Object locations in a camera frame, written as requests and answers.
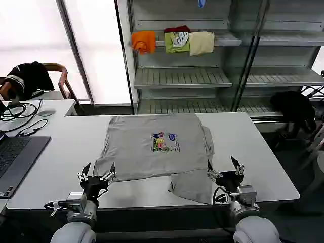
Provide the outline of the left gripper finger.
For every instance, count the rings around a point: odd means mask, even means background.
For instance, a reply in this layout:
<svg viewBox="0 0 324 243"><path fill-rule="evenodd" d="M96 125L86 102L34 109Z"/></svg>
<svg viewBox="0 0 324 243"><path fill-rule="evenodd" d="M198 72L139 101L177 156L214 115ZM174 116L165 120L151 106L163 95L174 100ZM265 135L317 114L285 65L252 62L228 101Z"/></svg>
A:
<svg viewBox="0 0 324 243"><path fill-rule="evenodd" d="M103 176L100 177L101 181L110 181L116 177L115 162L112 163L111 168Z"/></svg>
<svg viewBox="0 0 324 243"><path fill-rule="evenodd" d="M90 169L91 163L88 163L86 166L83 167L82 171L77 174L79 181L84 182L88 180L88 172Z"/></svg>

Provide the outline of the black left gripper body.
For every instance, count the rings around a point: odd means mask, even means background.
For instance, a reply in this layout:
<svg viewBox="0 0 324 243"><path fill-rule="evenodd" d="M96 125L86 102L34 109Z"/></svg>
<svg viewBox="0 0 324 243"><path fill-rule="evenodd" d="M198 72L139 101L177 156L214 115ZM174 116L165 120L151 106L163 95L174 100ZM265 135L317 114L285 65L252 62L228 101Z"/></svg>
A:
<svg viewBox="0 0 324 243"><path fill-rule="evenodd" d="M90 176L80 182L80 186L84 190L87 200L92 202L98 202L100 191L104 190L107 192L108 185L109 183L107 181L101 180L99 177Z"/></svg>

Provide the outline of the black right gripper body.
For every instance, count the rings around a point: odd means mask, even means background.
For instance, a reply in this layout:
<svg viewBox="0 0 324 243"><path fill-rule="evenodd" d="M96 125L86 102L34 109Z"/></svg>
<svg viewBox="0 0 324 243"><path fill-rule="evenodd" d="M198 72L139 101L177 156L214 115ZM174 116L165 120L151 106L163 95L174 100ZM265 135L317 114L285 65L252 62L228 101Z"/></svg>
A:
<svg viewBox="0 0 324 243"><path fill-rule="evenodd" d="M218 186L225 187L230 193L237 193L237 188L244 179L243 175L236 174L236 171L224 171L220 173L221 177L216 179Z"/></svg>

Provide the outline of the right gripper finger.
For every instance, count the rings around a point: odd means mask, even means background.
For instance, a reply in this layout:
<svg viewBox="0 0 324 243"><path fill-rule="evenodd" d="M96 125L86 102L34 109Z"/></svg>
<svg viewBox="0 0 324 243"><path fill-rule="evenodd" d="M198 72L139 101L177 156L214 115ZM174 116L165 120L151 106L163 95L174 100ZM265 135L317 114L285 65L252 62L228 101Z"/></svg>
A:
<svg viewBox="0 0 324 243"><path fill-rule="evenodd" d="M222 177L222 175L215 171L212 167L212 164L210 161L208 161L207 164L207 176L211 179L211 180L217 180L220 179Z"/></svg>
<svg viewBox="0 0 324 243"><path fill-rule="evenodd" d="M241 165L237 159L235 159L233 156L230 157L231 161L235 167L235 174L236 175L243 175L245 171L245 166Z"/></svg>

